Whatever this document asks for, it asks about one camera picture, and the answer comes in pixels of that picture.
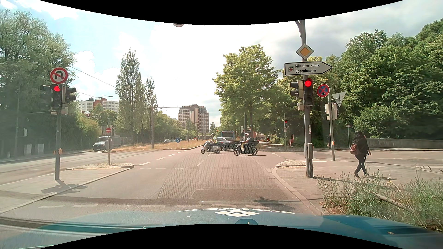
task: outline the yield sign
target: yield sign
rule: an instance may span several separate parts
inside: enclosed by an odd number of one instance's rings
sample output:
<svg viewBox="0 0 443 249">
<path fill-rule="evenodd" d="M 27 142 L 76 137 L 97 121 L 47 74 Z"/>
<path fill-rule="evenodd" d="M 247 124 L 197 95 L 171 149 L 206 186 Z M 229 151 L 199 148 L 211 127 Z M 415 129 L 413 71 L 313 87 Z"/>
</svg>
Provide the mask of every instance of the yield sign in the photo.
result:
<svg viewBox="0 0 443 249">
<path fill-rule="evenodd" d="M 63 84 L 68 79 L 68 71 L 62 67 L 56 67 L 49 74 L 49 78 L 54 84 Z"/>
<path fill-rule="evenodd" d="M 337 105 L 340 107 L 342 105 L 343 102 L 343 98 L 345 97 L 346 92 L 341 92 L 341 93 L 334 93 L 332 95 L 333 100 L 335 100 L 335 103 L 337 103 Z"/>
<path fill-rule="evenodd" d="M 317 95 L 321 98 L 328 96 L 329 86 L 326 84 L 321 84 L 317 87 Z"/>
</svg>

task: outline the building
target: building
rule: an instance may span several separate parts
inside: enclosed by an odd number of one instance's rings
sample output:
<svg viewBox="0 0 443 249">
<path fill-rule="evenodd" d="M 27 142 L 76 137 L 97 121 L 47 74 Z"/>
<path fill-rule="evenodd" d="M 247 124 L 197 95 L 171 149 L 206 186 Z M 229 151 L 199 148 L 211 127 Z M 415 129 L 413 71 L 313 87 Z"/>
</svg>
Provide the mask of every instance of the building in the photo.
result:
<svg viewBox="0 0 443 249">
<path fill-rule="evenodd" d="M 179 122 L 186 124 L 190 119 L 197 127 L 198 133 L 209 132 L 209 112 L 203 105 L 183 105 L 179 109 Z"/>
<path fill-rule="evenodd" d="M 86 111 L 91 112 L 97 104 L 101 104 L 101 101 L 101 98 L 95 100 L 93 98 L 89 98 L 86 101 L 78 102 L 78 108 L 82 111 L 82 113 Z M 106 100 L 105 98 L 103 98 L 103 107 L 105 108 L 105 110 L 112 110 L 118 113 L 119 102 Z"/>
</svg>

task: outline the car hood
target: car hood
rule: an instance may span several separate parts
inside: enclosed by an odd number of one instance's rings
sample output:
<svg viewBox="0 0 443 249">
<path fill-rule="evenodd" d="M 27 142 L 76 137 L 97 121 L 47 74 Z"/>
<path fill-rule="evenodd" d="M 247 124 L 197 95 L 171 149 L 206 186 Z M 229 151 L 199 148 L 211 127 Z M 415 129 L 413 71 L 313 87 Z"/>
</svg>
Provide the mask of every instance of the car hood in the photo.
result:
<svg viewBox="0 0 443 249">
<path fill-rule="evenodd" d="M 62 235 L 53 231 L 107 234 L 159 226 L 194 224 L 250 224 L 299 228 L 354 237 L 405 249 L 437 248 L 436 246 L 443 245 L 443 235 L 440 233 L 378 218 L 354 215 L 314 216 L 246 208 L 206 208 L 167 212 L 114 211 L 89 214 L 43 225 L 38 229 L 0 241 L 0 247 L 4 249 L 31 247 L 36 246 L 33 244 L 35 241 L 45 241 L 47 245 L 54 245 L 54 243 L 60 244 L 80 239 L 66 236 L 66 241 L 63 241 L 60 237 Z"/>
</svg>

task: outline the scooter rider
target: scooter rider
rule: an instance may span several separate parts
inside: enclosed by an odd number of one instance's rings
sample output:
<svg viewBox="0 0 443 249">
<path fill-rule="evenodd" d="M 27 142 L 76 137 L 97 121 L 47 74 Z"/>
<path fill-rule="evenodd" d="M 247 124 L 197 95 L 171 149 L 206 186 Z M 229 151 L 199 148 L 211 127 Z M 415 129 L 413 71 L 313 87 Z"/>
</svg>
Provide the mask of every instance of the scooter rider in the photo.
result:
<svg viewBox="0 0 443 249">
<path fill-rule="evenodd" d="M 249 142 L 251 140 L 251 138 L 250 137 L 248 137 L 245 141 L 240 141 L 240 143 L 241 143 L 241 151 L 245 151 L 245 146 L 244 146 L 244 143 L 247 143 L 247 142 Z"/>
</svg>

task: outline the sky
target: sky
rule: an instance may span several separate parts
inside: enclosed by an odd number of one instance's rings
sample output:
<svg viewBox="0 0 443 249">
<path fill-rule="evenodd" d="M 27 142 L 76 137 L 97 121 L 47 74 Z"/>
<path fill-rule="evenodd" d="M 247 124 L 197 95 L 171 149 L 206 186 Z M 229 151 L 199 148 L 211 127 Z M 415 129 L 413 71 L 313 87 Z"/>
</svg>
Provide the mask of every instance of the sky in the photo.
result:
<svg viewBox="0 0 443 249">
<path fill-rule="evenodd" d="M 301 39 L 295 22 L 239 26 L 158 23 L 77 10 L 39 0 L 0 0 L 0 8 L 28 11 L 42 19 L 53 33 L 62 34 L 75 52 L 77 79 L 72 86 L 79 100 L 113 96 L 123 55 L 136 51 L 143 81 L 154 79 L 159 107 L 204 105 L 210 122 L 220 125 L 220 101 L 213 79 L 222 73 L 224 54 L 238 53 L 241 46 L 260 43 L 282 69 L 286 62 L 301 61 L 296 51 Z M 443 18 L 442 0 L 404 0 L 340 15 L 306 20 L 311 56 L 340 56 L 349 39 L 362 32 L 384 30 L 416 35 L 428 23 Z M 178 108 L 164 113 L 177 118 Z"/>
</svg>

